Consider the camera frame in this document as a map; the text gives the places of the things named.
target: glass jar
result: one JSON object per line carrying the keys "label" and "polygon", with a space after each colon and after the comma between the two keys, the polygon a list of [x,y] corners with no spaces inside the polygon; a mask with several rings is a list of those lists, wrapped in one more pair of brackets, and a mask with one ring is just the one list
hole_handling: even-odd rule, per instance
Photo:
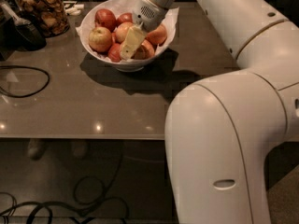
{"label": "glass jar", "polygon": [[16,0],[24,18],[32,21],[45,37],[66,32],[70,25],[63,0]]}

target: bowl of apples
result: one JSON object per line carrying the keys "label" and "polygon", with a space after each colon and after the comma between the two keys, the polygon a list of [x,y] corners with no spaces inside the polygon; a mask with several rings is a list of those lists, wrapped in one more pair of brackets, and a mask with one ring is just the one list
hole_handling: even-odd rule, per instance
{"label": "bowl of apples", "polygon": [[157,29],[147,37],[129,60],[121,58],[121,44],[133,26],[136,0],[108,0],[94,7],[77,28],[83,47],[97,60],[122,72],[142,69],[162,54],[176,33],[178,8],[169,9]]}

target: robotic hand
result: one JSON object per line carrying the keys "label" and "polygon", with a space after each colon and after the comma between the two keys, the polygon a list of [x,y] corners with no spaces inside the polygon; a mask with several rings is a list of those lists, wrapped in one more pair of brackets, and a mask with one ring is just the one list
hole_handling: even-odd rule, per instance
{"label": "robotic hand", "polygon": [[[139,31],[157,27],[173,1],[139,0]],[[178,219],[270,224],[263,163],[299,134],[299,29],[264,0],[197,1],[242,70],[193,83],[169,107],[165,145]]]}

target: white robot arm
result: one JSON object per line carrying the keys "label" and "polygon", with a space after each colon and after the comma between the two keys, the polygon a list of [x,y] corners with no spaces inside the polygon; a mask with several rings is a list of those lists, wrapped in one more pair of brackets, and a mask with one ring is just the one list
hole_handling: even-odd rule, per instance
{"label": "white robot arm", "polygon": [[[154,29],[173,1],[140,0],[135,22]],[[299,134],[299,29],[264,0],[197,1],[241,70],[197,81],[170,105],[165,145],[178,220],[270,224],[263,165]]]}

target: power cord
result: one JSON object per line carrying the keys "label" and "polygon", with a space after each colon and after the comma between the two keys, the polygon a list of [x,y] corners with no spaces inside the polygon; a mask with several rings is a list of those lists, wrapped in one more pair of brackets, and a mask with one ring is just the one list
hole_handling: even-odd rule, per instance
{"label": "power cord", "polygon": [[27,93],[27,94],[23,94],[23,95],[18,95],[18,94],[14,94],[12,92],[6,91],[3,87],[0,86],[0,94],[3,94],[5,96],[7,96],[7,97],[12,97],[12,98],[26,98],[26,97],[35,95],[35,94],[43,91],[48,86],[48,84],[50,83],[50,74],[47,71],[43,70],[43,69],[36,68],[36,67],[30,67],[30,66],[24,66],[24,65],[0,65],[0,71],[1,70],[13,70],[13,69],[28,69],[28,70],[39,71],[39,72],[43,73],[44,75],[46,75],[47,81],[37,91],[33,91],[33,92],[30,92],[30,93]]}

